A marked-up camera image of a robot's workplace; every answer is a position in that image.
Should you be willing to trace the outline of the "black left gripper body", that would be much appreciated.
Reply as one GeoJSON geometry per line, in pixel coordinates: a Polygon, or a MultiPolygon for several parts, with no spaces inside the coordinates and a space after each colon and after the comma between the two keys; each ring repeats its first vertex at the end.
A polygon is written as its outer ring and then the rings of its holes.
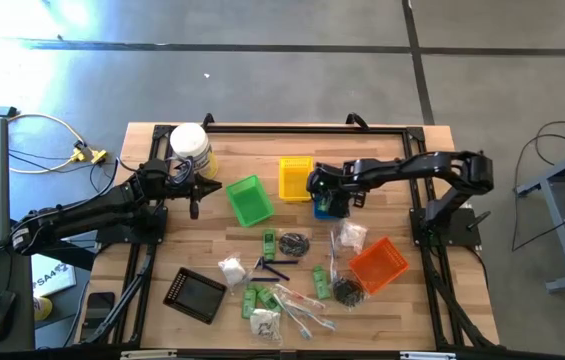
{"type": "Polygon", "coordinates": [[[202,199],[201,176],[191,169],[180,169],[176,175],[169,177],[167,197],[188,199],[190,218],[196,220],[199,217],[199,203],[202,199]]]}

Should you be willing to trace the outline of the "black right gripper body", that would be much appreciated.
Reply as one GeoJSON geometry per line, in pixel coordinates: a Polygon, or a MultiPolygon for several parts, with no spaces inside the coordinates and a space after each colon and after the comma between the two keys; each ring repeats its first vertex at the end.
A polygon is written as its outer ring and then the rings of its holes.
{"type": "Polygon", "coordinates": [[[363,207],[366,202],[366,192],[353,181],[352,175],[344,175],[340,168],[318,162],[307,180],[306,190],[318,193],[320,196],[331,196],[334,193],[349,193],[353,197],[355,207],[363,207]]]}

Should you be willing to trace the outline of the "clear bag of white cotton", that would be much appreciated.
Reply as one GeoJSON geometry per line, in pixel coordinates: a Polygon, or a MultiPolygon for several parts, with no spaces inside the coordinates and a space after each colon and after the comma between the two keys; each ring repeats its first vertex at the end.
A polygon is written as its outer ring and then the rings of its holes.
{"type": "Polygon", "coordinates": [[[218,263],[223,273],[227,287],[233,290],[236,286],[245,283],[249,279],[249,273],[242,266],[239,253],[234,253],[218,263]]]}
{"type": "Polygon", "coordinates": [[[351,247],[355,253],[362,252],[368,229],[365,226],[343,219],[339,225],[337,240],[342,246],[351,247]]]}

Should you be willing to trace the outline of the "bagged blue white toothbrush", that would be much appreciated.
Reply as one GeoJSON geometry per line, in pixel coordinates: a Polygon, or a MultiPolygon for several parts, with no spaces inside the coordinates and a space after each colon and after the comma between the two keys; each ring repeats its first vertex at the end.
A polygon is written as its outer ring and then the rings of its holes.
{"type": "Polygon", "coordinates": [[[337,274],[337,262],[336,262],[336,246],[335,246],[335,236],[334,231],[329,231],[329,238],[330,238],[330,265],[329,265],[329,272],[330,272],[330,285],[333,287],[333,284],[338,279],[337,274]]]}
{"type": "Polygon", "coordinates": [[[277,295],[273,295],[279,306],[290,316],[290,318],[298,325],[301,336],[306,340],[311,340],[313,335],[307,326],[296,316],[293,310],[277,295]]]}

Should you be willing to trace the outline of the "snack packet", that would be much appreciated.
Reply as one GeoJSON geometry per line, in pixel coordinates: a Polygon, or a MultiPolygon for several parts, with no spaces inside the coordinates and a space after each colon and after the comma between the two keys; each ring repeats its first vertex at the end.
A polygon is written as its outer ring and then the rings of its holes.
{"type": "Polygon", "coordinates": [[[325,309],[326,305],[316,299],[313,299],[311,297],[308,297],[306,295],[303,295],[295,290],[291,290],[281,284],[275,284],[273,286],[273,291],[277,294],[277,295],[281,295],[282,297],[284,297],[285,299],[290,299],[290,300],[297,300],[300,301],[301,303],[305,304],[305,305],[309,305],[309,306],[313,306],[315,308],[318,309],[325,309]]]}

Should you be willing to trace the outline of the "yellow plastic basket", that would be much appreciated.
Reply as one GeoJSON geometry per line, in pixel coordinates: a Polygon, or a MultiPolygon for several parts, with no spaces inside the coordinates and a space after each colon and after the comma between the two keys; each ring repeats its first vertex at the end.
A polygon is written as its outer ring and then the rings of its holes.
{"type": "Polygon", "coordinates": [[[306,186],[313,169],[313,158],[310,156],[281,157],[278,176],[280,199],[286,202],[309,201],[311,195],[306,186]]]}

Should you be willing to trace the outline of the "green plastic basket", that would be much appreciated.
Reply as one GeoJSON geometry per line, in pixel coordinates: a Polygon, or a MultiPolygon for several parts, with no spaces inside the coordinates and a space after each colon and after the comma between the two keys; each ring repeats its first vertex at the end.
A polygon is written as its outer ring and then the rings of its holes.
{"type": "Polygon", "coordinates": [[[274,215],[272,202],[257,175],[229,185],[226,193],[243,227],[251,227],[274,215]]]}

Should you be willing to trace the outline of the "Lysol wipes canister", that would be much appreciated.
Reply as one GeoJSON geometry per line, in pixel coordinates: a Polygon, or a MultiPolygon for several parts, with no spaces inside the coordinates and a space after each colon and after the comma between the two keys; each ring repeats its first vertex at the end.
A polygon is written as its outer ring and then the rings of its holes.
{"type": "Polygon", "coordinates": [[[181,161],[191,157],[194,171],[204,178],[214,179],[218,162],[209,137],[203,127],[196,123],[182,123],[170,135],[170,146],[174,156],[181,161]]]}

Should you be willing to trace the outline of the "orange plastic basket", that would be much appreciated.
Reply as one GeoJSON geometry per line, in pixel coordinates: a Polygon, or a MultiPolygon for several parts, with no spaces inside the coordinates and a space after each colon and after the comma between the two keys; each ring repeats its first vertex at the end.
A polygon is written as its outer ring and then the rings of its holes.
{"type": "Polygon", "coordinates": [[[398,278],[409,264],[388,236],[381,238],[349,261],[349,268],[369,294],[374,295],[398,278]]]}

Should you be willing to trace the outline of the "black plastic basket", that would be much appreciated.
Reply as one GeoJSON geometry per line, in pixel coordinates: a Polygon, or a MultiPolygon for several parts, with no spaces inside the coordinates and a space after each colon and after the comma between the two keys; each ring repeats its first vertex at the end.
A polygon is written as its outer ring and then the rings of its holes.
{"type": "Polygon", "coordinates": [[[225,285],[181,267],[164,297],[163,304],[210,325],[226,291],[225,285]]]}

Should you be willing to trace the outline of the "white printed booklet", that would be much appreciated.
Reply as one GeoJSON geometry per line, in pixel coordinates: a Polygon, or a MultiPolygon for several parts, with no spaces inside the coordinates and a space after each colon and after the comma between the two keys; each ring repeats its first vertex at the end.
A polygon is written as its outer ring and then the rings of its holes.
{"type": "Polygon", "coordinates": [[[46,297],[76,285],[75,269],[60,260],[44,255],[33,255],[32,289],[35,297],[46,297]]]}

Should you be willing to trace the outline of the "dark side desk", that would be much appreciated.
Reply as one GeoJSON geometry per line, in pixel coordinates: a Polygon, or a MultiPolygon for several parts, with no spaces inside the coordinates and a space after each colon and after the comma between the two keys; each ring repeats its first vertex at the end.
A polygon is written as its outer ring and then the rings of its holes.
{"type": "Polygon", "coordinates": [[[36,323],[32,305],[31,260],[19,255],[10,256],[0,250],[0,291],[9,288],[18,295],[13,311],[13,327],[6,339],[0,342],[0,352],[60,348],[69,335],[78,331],[73,321],[90,272],[77,268],[75,274],[77,284],[52,295],[53,310],[50,317],[36,323]]]}

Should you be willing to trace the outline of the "grey metal stand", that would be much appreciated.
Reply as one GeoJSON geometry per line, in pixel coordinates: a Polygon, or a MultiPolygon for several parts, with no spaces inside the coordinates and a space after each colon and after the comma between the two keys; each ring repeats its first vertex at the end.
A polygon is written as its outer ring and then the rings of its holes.
{"type": "MultiPolygon", "coordinates": [[[[523,247],[530,245],[532,242],[539,240],[541,237],[555,233],[560,243],[562,253],[565,257],[565,217],[560,210],[556,197],[556,191],[554,190],[554,185],[556,183],[565,182],[565,160],[552,165],[551,168],[544,174],[528,181],[526,184],[519,184],[519,169],[526,148],[540,138],[542,138],[542,135],[537,135],[535,138],[533,138],[523,146],[515,165],[513,176],[514,226],[511,241],[511,252],[515,253],[516,251],[521,250],[523,247]],[[539,234],[534,235],[532,238],[518,243],[518,200],[520,198],[526,197],[534,191],[540,191],[543,194],[544,201],[546,203],[553,225],[551,228],[543,230],[539,234]]],[[[545,287],[549,293],[565,290],[565,277],[548,281],[545,284],[545,287]]]]}

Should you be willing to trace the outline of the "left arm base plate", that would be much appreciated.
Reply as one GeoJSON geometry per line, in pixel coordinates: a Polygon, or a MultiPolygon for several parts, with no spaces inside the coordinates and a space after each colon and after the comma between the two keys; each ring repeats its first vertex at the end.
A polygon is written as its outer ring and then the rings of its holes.
{"type": "Polygon", "coordinates": [[[167,215],[166,207],[147,206],[128,220],[99,229],[96,241],[102,244],[157,245],[164,239],[167,215]]]}

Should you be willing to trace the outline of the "black aluminium table frame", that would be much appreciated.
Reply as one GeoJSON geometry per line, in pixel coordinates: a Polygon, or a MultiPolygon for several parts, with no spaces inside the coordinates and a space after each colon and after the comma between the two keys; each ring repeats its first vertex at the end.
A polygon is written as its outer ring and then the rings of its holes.
{"type": "Polygon", "coordinates": [[[478,260],[463,249],[450,252],[449,263],[455,295],[472,322],[480,328],[485,345],[468,339],[455,342],[448,309],[429,306],[420,250],[412,239],[409,213],[431,194],[447,185],[441,180],[416,185],[393,182],[373,191],[363,208],[354,209],[353,219],[366,225],[372,240],[388,236],[405,256],[409,268],[384,289],[347,309],[329,302],[325,311],[336,330],[317,324],[304,339],[298,325],[283,317],[281,345],[250,344],[250,325],[241,317],[241,294],[225,295],[219,311],[208,325],[163,304],[164,297],[181,267],[214,280],[221,280],[218,263],[233,253],[252,265],[261,251],[263,227],[279,231],[306,231],[312,245],[308,256],[287,269],[291,289],[305,295],[314,291],[311,269],[328,262],[327,222],[313,216],[308,203],[290,203],[278,198],[278,164],[284,156],[306,155],[317,161],[339,165],[359,158],[391,160],[417,150],[450,151],[454,144],[446,126],[377,125],[367,131],[338,124],[212,124],[212,147],[219,160],[217,180],[230,185],[257,175],[273,200],[274,215],[263,225],[239,224],[224,190],[200,203],[196,220],[189,204],[168,201],[168,219],[163,241],[156,250],[149,290],[130,304],[125,325],[132,328],[138,314],[145,322],[138,344],[129,341],[100,345],[89,351],[95,359],[119,360],[123,351],[172,349],[178,358],[279,358],[398,359],[401,351],[453,352],[461,358],[476,358],[500,348],[486,280],[478,260]]]}

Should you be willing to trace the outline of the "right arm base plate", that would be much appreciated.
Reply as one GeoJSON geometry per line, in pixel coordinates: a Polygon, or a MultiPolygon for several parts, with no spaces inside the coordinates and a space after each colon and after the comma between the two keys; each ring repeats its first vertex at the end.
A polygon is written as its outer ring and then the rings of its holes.
{"type": "Polygon", "coordinates": [[[460,208],[451,215],[447,224],[433,226],[426,224],[424,209],[411,209],[413,242],[416,246],[480,248],[482,242],[478,225],[490,214],[486,211],[477,215],[472,208],[460,208]]]}

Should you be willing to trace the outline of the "white edge bracket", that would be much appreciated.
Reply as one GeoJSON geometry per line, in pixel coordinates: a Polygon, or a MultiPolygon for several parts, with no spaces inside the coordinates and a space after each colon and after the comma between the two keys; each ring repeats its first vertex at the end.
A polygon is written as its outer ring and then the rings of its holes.
{"type": "Polygon", "coordinates": [[[123,351],[119,360],[170,360],[177,359],[178,352],[172,349],[123,351]]]}
{"type": "Polygon", "coordinates": [[[401,351],[400,360],[457,360],[455,353],[448,352],[425,352],[425,351],[401,351]]]}

